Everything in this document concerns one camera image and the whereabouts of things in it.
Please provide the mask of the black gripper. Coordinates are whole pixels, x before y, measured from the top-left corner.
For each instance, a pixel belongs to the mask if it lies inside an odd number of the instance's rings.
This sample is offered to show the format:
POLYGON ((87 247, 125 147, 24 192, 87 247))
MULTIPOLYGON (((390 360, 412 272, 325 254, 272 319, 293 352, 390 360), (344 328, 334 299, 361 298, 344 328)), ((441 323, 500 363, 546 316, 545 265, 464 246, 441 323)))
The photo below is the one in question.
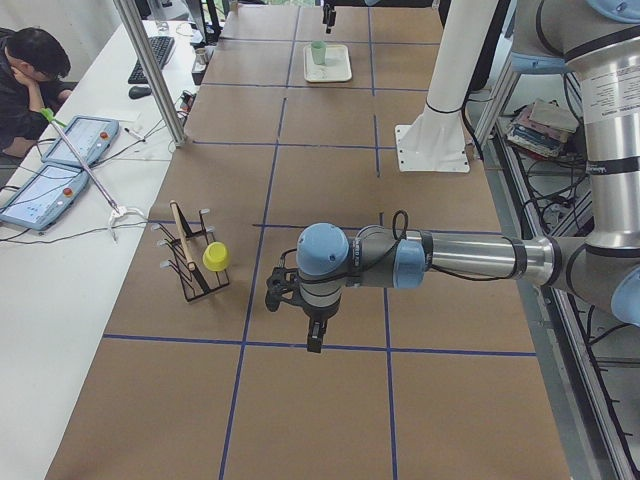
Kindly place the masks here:
POLYGON ((322 12, 322 23, 325 26, 325 32, 331 33, 336 21, 335 2, 332 0, 323 0, 322 12))
POLYGON ((335 307, 305 307, 304 313, 309 318, 307 334, 307 351, 320 353, 322 350, 324 335, 327 330, 328 321, 336 314, 335 307))

